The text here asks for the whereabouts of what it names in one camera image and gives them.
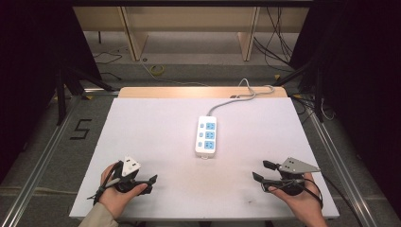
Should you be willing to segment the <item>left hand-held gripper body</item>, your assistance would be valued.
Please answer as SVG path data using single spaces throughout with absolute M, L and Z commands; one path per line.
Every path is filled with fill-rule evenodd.
M 113 186 L 117 191 L 121 193 L 127 193 L 131 191 L 136 185 L 145 183 L 148 181 L 136 181 L 135 177 L 139 172 L 141 165 L 130 156 L 126 156 L 124 161 L 119 161 L 113 166 L 112 174 L 113 177 L 109 181 L 109 186 Z

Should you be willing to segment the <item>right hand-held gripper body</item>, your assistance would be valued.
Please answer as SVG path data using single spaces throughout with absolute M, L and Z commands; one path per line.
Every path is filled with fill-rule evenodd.
M 290 196 L 301 194 L 305 189 L 305 173 L 320 172 L 317 166 L 310 165 L 298 159 L 288 157 L 277 170 L 280 180 L 268 180 L 261 184 L 262 189 L 267 192 L 270 186 L 283 190 Z

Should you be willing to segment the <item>white power strip blue sockets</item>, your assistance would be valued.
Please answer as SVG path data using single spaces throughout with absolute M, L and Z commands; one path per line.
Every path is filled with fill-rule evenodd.
M 217 147 L 217 119 L 214 116 L 200 116 L 197 126 L 195 153 L 202 159 L 212 158 Z

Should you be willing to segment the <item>person's left hand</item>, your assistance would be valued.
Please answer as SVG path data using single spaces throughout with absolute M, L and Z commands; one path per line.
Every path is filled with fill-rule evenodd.
M 105 206 L 114 219 L 117 219 L 122 215 L 129 202 L 140 195 L 147 187 L 145 183 L 141 183 L 129 192 L 121 193 L 112 186 L 103 192 L 98 202 Z

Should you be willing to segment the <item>person's right hand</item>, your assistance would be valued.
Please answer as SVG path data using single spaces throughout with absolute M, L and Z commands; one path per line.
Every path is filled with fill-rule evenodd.
M 320 192 L 314 184 L 314 179 L 311 173 L 305 173 L 305 188 L 309 192 L 304 191 L 297 196 L 290 196 L 281 189 L 270 186 L 268 190 L 272 195 L 276 196 L 287 204 L 294 216 L 304 225 L 312 219 L 324 219 L 322 207 L 317 200 Z

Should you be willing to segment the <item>black metal stand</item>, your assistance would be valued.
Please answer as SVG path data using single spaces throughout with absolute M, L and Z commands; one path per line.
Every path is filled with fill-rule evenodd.
M 81 79 L 87 80 L 94 84 L 95 86 L 107 91 L 115 92 L 116 88 L 103 82 L 101 79 L 96 79 L 90 74 L 77 69 L 72 66 L 64 66 L 56 74 L 56 92 L 58 99 L 58 122 L 57 125 L 60 126 L 63 120 L 66 118 L 66 99 L 64 88 L 67 88 L 73 96 L 82 96 L 84 93 L 84 88 L 79 82 Z
M 310 61 L 304 66 L 290 73 L 283 79 L 274 82 L 274 86 L 282 86 L 301 77 L 298 85 L 300 92 L 311 92 L 314 95 L 313 109 L 319 121 L 323 122 L 323 73 L 316 61 Z

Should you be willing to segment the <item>yellow tape roll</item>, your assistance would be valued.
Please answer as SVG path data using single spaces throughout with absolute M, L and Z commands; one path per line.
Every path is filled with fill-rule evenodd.
M 149 72 L 155 76 L 161 76 L 165 71 L 165 67 L 163 65 L 152 65 L 149 69 Z

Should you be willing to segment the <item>black curtain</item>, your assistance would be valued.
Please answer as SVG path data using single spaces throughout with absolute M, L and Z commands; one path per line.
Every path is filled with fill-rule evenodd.
M 72 69 L 101 79 L 71 5 L 0 0 L 0 183 Z
M 323 95 L 401 218 L 401 0 L 312 0 L 290 64 Z

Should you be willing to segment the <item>wooden shelf unit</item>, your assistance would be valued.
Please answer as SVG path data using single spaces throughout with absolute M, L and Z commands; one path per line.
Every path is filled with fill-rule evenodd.
M 307 8 L 284 7 L 75 7 L 84 31 L 123 31 L 138 61 L 150 32 L 234 32 L 242 59 L 249 61 L 257 32 L 299 33 Z

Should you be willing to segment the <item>aluminium floor rail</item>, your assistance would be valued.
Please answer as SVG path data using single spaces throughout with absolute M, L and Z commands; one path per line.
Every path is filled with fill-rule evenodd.
M 377 227 L 377 222 L 370 211 L 370 207 L 366 200 L 364 200 L 361 192 L 359 191 L 356 182 L 353 180 L 350 171 L 346 164 L 340 157 L 340 154 L 335 146 L 326 126 L 320 122 L 315 113 L 307 109 L 310 120 L 314 125 L 317 134 L 320 136 L 324 148 L 329 156 L 332 165 L 340 178 L 341 184 L 348 196 L 348 201 L 353 207 L 357 218 L 360 220 L 362 227 Z
M 58 102 L 52 99 L 23 146 L 23 151 L 0 183 L 0 227 L 16 227 L 56 151 L 80 96 L 67 98 L 66 117 L 58 124 Z

